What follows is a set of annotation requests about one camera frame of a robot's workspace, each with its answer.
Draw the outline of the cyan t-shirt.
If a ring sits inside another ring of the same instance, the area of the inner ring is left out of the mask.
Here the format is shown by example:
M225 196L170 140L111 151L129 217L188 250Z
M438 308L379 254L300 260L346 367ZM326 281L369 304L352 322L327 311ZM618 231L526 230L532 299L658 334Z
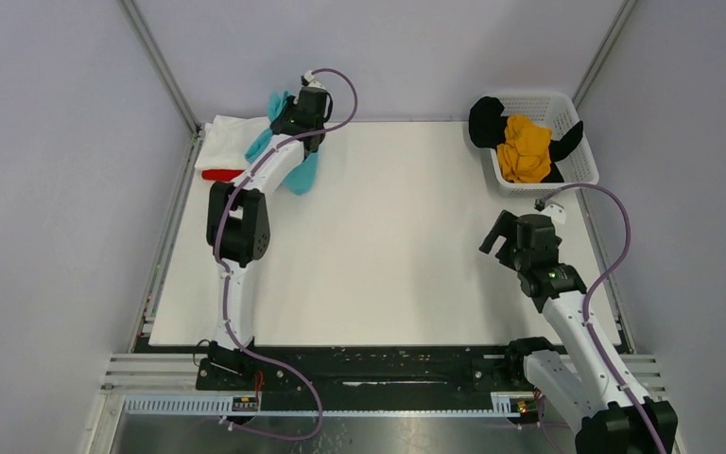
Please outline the cyan t-shirt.
M270 124L285 106L285 98L296 95L283 93L272 97L268 112ZM258 190L264 194L284 185L291 192L301 195L312 187L317 172L317 153L326 131L297 136L274 135L270 124L247 152L250 166L239 182L246 190Z

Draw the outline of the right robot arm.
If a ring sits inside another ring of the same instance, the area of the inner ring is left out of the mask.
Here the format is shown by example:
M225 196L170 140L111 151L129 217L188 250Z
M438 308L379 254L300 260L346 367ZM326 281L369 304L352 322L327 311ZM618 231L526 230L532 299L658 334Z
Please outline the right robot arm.
M509 343L504 375L516 389L531 386L572 430L578 453L671 453L678 417L655 400L608 340L586 302L576 269L560 260L552 218L504 210L479 250L514 271L520 290L559 336L573 367L544 337Z

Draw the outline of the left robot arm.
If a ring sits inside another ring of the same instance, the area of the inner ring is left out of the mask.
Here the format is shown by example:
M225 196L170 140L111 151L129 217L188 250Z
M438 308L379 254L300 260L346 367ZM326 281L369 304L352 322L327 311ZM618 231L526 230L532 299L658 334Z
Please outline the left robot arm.
M213 125L211 148L197 168L211 184L206 241L220 301L216 333L199 363L199 390L262 382L263 363L251 346L259 269L271 242L268 196L280 187L296 195L312 188L333 104L322 85L309 84L296 95L273 94L263 118Z

